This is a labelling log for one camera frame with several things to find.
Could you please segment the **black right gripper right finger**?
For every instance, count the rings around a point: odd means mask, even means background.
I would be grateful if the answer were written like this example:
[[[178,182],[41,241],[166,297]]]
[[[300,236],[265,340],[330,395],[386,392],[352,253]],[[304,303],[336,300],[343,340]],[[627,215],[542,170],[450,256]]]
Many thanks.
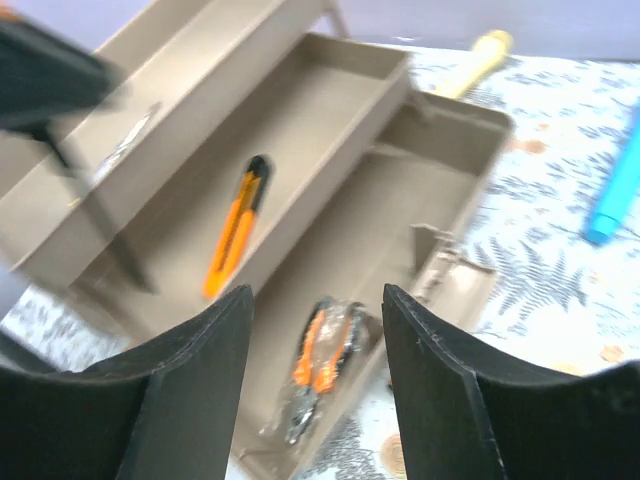
[[[635,479],[639,365],[584,376],[511,356],[386,285],[383,326],[411,479]]]

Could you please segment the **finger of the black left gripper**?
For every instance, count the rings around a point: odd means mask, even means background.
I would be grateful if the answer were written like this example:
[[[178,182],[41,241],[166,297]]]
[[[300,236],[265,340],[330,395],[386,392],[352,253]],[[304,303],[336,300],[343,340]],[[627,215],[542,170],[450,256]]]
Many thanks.
[[[115,89],[109,63],[14,15],[1,16],[1,128],[22,131],[98,106]]]

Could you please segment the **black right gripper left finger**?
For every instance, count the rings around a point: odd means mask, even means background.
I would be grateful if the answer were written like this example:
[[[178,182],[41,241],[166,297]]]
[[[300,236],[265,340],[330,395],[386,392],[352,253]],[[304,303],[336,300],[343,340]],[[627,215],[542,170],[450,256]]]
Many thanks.
[[[254,314],[248,285],[91,365],[1,371],[5,479],[221,479]]]

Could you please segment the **orange handled pliers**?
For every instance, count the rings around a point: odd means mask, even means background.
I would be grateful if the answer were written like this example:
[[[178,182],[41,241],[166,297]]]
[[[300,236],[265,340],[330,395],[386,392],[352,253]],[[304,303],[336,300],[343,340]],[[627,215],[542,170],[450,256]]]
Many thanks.
[[[380,321],[363,303],[324,296],[264,308],[273,322],[260,361],[274,392],[259,435],[276,449],[300,452],[326,438],[346,410],[345,398],[381,339]]]

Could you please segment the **orange utility knife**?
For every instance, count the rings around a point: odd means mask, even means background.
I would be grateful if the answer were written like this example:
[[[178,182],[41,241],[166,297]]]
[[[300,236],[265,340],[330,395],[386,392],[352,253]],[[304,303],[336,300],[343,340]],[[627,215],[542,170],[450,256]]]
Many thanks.
[[[249,160],[202,285],[201,293],[206,299],[211,300],[221,292],[242,260],[271,172],[266,156],[256,155]]]

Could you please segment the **taupe plastic tool box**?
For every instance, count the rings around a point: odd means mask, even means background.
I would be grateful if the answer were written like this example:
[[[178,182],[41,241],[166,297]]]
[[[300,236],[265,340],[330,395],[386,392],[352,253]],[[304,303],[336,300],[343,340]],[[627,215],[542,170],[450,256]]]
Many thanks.
[[[202,284],[241,173],[267,156],[271,181],[230,278],[256,297],[231,455],[251,479],[291,479],[382,363],[385,284],[426,286],[449,321],[476,322],[495,275],[455,246],[512,120],[419,92],[408,54],[350,40],[330,1],[156,1],[100,54],[123,83],[110,108],[61,132],[155,290],[110,264],[43,152],[11,135],[1,138],[1,253],[95,326],[150,339],[206,307]],[[288,447],[261,430],[325,295],[370,309],[366,343]]]

